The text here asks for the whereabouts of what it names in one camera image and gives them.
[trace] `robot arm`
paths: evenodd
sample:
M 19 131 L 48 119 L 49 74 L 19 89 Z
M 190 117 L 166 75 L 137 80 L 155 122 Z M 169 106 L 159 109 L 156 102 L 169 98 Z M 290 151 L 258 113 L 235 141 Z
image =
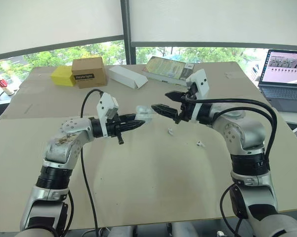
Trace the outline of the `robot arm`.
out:
M 231 176 L 234 186 L 230 197 L 234 214 L 247 219 L 257 237 L 297 236 L 297 221 L 278 214 L 278 204 L 271 181 L 269 162 L 264 155 L 265 130 L 244 111 L 232 111 L 218 118 L 216 115 L 233 108 L 227 103 L 190 103 L 189 99 L 204 99 L 209 85 L 204 70 L 187 79 L 187 92 L 172 91 L 166 94 L 181 103 L 181 112 L 166 105 L 152 105 L 157 113 L 175 123 L 192 121 L 206 124 L 225 139 L 232 160 Z
M 69 180 L 84 144 L 98 137 L 117 137 L 123 144 L 122 132 L 140 127 L 145 122 L 134 120 L 135 114 L 117 114 L 114 97 L 103 93 L 97 105 L 98 119 L 67 120 L 45 150 L 41 174 L 27 201 L 18 237 L 60 236 L 63 234 L 68 205 L 64 203 Z

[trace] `bottle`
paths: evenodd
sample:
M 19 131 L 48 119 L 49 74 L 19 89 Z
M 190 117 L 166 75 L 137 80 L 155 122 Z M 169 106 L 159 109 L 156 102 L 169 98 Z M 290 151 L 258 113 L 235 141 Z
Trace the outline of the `bottle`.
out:
M 0 75 L 0 87 L 7 95 L 13 95 L 14 90 L 10 89 L 8 83 L 5 79 Z

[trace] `transparent plastic object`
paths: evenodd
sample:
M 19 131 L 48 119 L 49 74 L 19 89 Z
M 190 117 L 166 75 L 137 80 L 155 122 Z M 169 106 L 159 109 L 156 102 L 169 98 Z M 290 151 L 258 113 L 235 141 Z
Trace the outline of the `transparent plastic object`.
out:
M 138 105 L 136 106 L 135 120 L 143 120 L 149 123 L 153 119 L 153 109 L 149 106 Z

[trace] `brown cardboard box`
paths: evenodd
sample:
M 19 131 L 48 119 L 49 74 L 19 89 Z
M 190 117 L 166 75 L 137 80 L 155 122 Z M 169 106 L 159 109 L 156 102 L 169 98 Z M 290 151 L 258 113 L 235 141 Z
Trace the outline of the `brown cardboard box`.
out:
M 101 57 L 74 59 L 72 73 L 79 88 L 98 87 L 107 84 Z

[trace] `window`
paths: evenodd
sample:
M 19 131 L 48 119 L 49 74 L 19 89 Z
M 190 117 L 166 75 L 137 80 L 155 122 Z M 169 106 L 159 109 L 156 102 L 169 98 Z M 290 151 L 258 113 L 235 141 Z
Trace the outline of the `window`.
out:
M 61 48 L 0 60 L 0 74 L 19 86 L 33 67 L 71 65 L 74 59 L 102 56 L 105 65 L 126 64 L 123 40 Z
M 235 61 L 255 81 L 261 74 L 267 52 L 264 48 L 137 47 L 136 63 L 145 64 L 153 55 L 187 63 Z

